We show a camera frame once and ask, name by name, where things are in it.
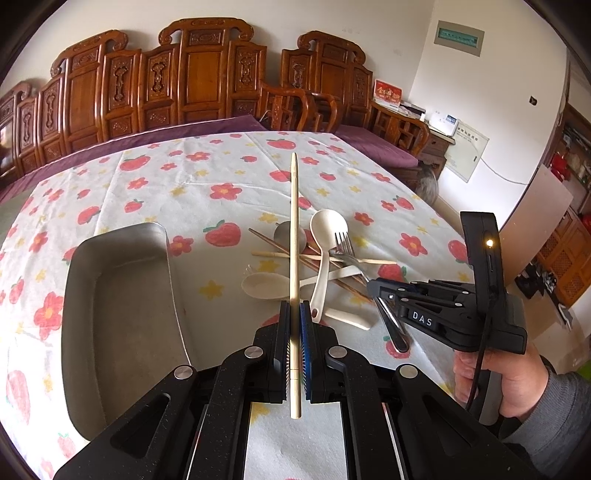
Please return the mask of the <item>person's right hand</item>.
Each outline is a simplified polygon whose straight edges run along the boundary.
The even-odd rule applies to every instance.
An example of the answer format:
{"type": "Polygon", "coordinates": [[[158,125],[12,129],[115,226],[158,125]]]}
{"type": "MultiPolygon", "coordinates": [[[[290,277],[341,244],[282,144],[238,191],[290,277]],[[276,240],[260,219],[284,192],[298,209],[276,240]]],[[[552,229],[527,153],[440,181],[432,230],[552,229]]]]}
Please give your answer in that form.
{"type": "MultiPolygon", "coordinates": [[[[469,399],[477,356],[477,353],[459,351],[454,354],[455,397],[463,404],[469,399]]],[[[502,377],[500,414],[525,422],[539,403],[549,381],[549,371],[536,346],[529,342],[523,355],[487,350],[482,368],[502,377]]]]}

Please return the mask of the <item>grey sleeved right forearm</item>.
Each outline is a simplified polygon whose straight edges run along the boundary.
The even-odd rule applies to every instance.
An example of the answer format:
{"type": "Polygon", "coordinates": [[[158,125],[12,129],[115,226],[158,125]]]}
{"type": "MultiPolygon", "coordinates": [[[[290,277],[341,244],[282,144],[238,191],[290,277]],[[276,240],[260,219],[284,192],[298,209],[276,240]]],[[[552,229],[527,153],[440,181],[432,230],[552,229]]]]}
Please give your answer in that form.
{"type": "Polygon", "coordinates": [[[590,382],[574,372],[551,373],[528,419],[503,442],[526,452],[542,476],[588,479],[590,382]]]}

